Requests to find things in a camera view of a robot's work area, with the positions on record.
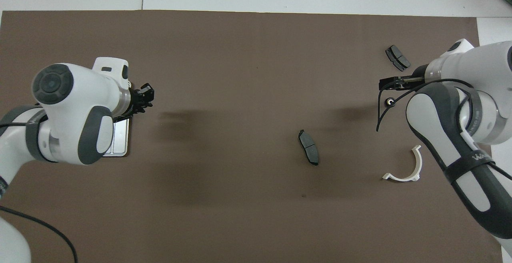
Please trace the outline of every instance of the black cable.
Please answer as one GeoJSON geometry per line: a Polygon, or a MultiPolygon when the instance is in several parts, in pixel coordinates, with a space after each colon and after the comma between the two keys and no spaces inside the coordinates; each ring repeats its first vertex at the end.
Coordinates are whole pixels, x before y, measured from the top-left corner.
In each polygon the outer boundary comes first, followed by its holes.
{"type": "MultiPolygon", "coordinates": [[[[386,85],[384,85],[380,90],[379,90],[379,95],[377,97],[377,132],[379,131],[379,125],[380,125],[380,121],[382,119],[380,119],[380,96],[382,95],[382,92],[384,92],[384,90],[386,90],[386,88],[388,88],[389,86],[392,86],[400,81],[403,81],[402,79],[398,79],[398,80],[395,80],[395,81],[392,81],[390,83],[387,83],[386,85]]],[[[395,106],[395,103],[393,103],[391,106],[389,106],[388,108],[392,108],[395,106]]]]}
{"type": "Polygon", "coordinates": [[[6,124],[0,124],[0,128],[11,127],[11,126],[27,126],[27,123],[6,123],[6,124]]]}
{"type": "MultiPolygon", "coordinates": [[[[469,107],[469,119],[468,119],[468,123],[466,123],[466,127],[464,129],[468,129],[470,127],[470,123],[471,121],[473,120],[473,100],[472,100],[472,97],[471,97],[471,94],[470,92],[462,89],[462,88],[458,88],[456,87],[457,90],[460,90],[462,93],[466,94],[466,99],[467,100],[464,100],[464,102],[462,102],[460,105],[459,105],[459,108],[457,108],[457,114],[460,114],[460,110],[462,109],[462,105],[463,103],[466,103],[466,102],[469,102],[470,104],[470,107],[469,107]]],[[[462,126],[459,126],[459,131],[462,132],[462,126]]]]}
{"type": "MultiPolygon", "coordinates": [[[[468,82],[465,82],[465,81],[462,81],[462,80],[459,80],[459,79],[439,79],[439,80],[434,80],[434,81],[431,81],[431,82],[428,82],[428,83],[424,83],[424,84],[421,84],[419,86],[416,86],[414,88],[412,88],[411,90],[407,91],[406,93],[400,95],[400,97],[398,97],[397,99],[395,99],[395,102],[391,105],[391,106],[388,106],[386,107],[386,109],[384,110],[384,112],[382,112],[382,115],[380,115],[377,119],[377,132],[379,131],[379,126],[380,126],[380,122],[382,121],[382,119],[384,118],[384,115],[386,115],[386,112],[390,109],[390,108],[393,108],[395,106],[395,104],[397,103],[397,101],[401,100],[402,98],[404,98],[405,96],[411,94],[412,92],[416,92],[418,91],[419,89],[423,88],[424,86],[428,85],[428,84],[432,84],[432,83],[438,83],[438,82],[456,82],[456,83],[461,83],[461,84],[464,84],[470,88],[473,88],[473,86],[471,84],[469,84],[468,82]]],[[[380,113],[380,95],[382,94],[382,91],[385,90],[385,88],[388,87],[388,85],[391,86],[392,83],[389,83],[389,84],[386,84],[382,87],[382,89],[379,91],[379,97],[378,97],[378,107],[377,107],[377,110],[379,111],[380,113]]]]}
{"type": "Polygon", "coordinates": [[[66,241],[69,248],[71,248],[71,252],[73,252],[73,260],[75,263],[78,263],[78,256],[76,255],[76,250],[75,250],[75,247],[73,246],[73,243],[71,243],[71,241],[66,237],[66,235],[64,235],[62,232],[60,232],[57,228],[53,227],[49,223],[46,223],[40,219],[37,219],[36,217],[32,217],[30,215],[24,214],[22,212],[18,212],[16,210],[13,210],[13,209],[10,209],[10,208],[4,207],[4,206],[0,206],[0,210],[2,210],[3,212],[11,213],[16,216],[20,216],[25,219],[29,219],[33,222],[36,222],[36,223],[39,223],[39,224],[45,226],[46,228],[52,230],[53,232],[56,232],[57,235],[59,235],[62,239],[64,239],[64,241],[66,241]]]}
{"type": "Polygon", "coordinates": [[[508,174],[505,170],[503,170],[502,168],[498,167],[494,162],[489,162],[487,163],[487,165],[491,168],[493,168],[494,170],[496,170],[498,173],[500,173],[501,175],[507,177],[507,179],[509,180],[512,180],[512,176],[510,176],[510,174],[508,174]]]}
{"type": "MultiPolygon", "coordinates": [[[[466,104],[466,102],[468,102],[469,100],[470,100],[469,96],[464,97],[464,99],[460,102],[459,106],[457,107],[455,114],[460,114],[460,110],[462,110],[462,107],[464,106],[464,104],[466,104]]],[[[459,127],[459,133],[463,132],[460,122],[457,123],[457,127],[459,127]]]]}

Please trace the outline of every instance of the small screw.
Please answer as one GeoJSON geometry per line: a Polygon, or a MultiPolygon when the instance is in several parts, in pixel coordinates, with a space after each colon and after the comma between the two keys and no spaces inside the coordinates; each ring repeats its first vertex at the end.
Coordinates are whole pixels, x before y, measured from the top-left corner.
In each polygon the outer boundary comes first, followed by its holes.
{"type": "Polygon", "coordinates": [[[393,98],[393,97],[389,97],[386,99],[386,101],[384,101],[384,106],[386,106],[386,107],[394,106],[394,105],[395,105],[395,98],[393,98]]]}

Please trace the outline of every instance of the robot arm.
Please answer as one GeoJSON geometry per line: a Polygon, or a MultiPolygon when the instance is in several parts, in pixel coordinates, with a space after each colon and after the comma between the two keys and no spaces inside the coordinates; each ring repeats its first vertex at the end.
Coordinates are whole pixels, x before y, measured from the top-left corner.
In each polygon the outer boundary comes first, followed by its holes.
{"type": "Polygon", "coordinates": [[[406,117],[476,221],[512,254],[512,178],[477,143],[512,137],[512,42],[473,48],[465,39],[411,76],[380,88],[416,90],[406,117]],[[458,80],[467,85],[439,80],[458,80]]]}
{"type": "MultiPolygon", "coordinates": [[[[465,87],[443,82],[422,88],[408,103],[407,121],[470,214],[512,254],[512,181],[500,173],[466,130],[472,123],[465,87]]],[[[475,95],[481,96],[482,105],[494,105],[488,95],[478,93],[471,96],[473,117],[480,112],[474,106],[478,101],[475,95]]]]}
{"type": "MultiPolygon", "coordinates": [[[[19,106],[0,120],[0,199],[28,161],[89,165],[108,150],[114,122],[152,106],[149,84],[134,90],[128,62],[97,58],[92,69],[53,64],[32,84],[36,105],[19,106]]],[[[0,218],[0,262],[29,262],[24,237],[0,218]]]]}

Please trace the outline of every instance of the white plastic clip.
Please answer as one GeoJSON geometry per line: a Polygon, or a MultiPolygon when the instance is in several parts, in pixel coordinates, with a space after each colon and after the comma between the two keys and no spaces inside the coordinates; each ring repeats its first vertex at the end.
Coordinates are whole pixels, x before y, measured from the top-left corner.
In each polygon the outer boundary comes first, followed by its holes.
{"type": "Polygon", "coordinates": [[[407,182],[407,181],[417,181],[419,179],[419,172],[421,171],[421,166],[423,165],[423,160],[421,159],[421,154],[419,153],[419,148],[421,148],[420,145],[414,146],[412,148],[412,151],[414,153],[414,157],[416,158],[416,167],[414,168],[414,172],[407,176],[404,179],[397,178],[393,176],[391,173],[384,174],[383,179],[393,179],[400,182],[407,182]]]}

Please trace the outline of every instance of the silver plate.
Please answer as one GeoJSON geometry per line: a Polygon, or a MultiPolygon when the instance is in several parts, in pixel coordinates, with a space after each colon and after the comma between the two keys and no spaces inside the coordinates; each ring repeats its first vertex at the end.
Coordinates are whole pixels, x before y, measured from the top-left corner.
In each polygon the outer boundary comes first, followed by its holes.
{"type": "Polygon", "coordinates": [[[128,130],[130,119],[114,123],[112,143],[103,157],[123,157],[128,153],[128,130]]]}

